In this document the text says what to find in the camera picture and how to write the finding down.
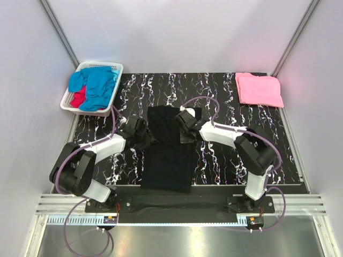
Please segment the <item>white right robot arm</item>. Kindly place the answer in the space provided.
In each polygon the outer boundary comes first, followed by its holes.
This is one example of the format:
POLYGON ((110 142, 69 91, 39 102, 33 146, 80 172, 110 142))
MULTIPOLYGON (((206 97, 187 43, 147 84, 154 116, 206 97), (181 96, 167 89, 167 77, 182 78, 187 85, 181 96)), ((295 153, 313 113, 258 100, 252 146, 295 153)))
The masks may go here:
POLYGON ((216 142, 236 149, 248 178, 237 211, 256 212, 263 205, 267 177, 281 166, 281 155, 259 126, 237 127, 196 119, 193 108, 180 107, 175 120, 184 135, 198 141, 216 142))

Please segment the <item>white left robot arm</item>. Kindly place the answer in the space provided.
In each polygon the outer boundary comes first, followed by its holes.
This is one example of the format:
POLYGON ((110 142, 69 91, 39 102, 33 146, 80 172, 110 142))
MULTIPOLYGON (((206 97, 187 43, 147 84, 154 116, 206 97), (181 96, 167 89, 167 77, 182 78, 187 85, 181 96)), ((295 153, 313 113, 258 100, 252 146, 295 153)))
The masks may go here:
POLYGON ((116 205, 116 190, 93 179, 95 165, 111 155, 129 149, 141 151, 155 141, 147 122, 130 117, 120 129, 109 136, 87 144, 67 143, 50 175, 49 180, 61 194, 88 198, 90 203, 105 212, 116 205))

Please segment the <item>black t-shirt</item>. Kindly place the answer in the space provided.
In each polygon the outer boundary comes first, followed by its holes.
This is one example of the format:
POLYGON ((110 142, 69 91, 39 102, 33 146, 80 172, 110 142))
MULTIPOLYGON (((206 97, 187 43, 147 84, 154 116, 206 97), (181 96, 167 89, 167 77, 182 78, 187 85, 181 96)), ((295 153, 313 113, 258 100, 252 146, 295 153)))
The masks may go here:
POLYGON ((196 143, 181 143, 178 108, 149 107, 148 129, 156 142, 144 150, 141 188, 189 193, 197 164, 196 143))

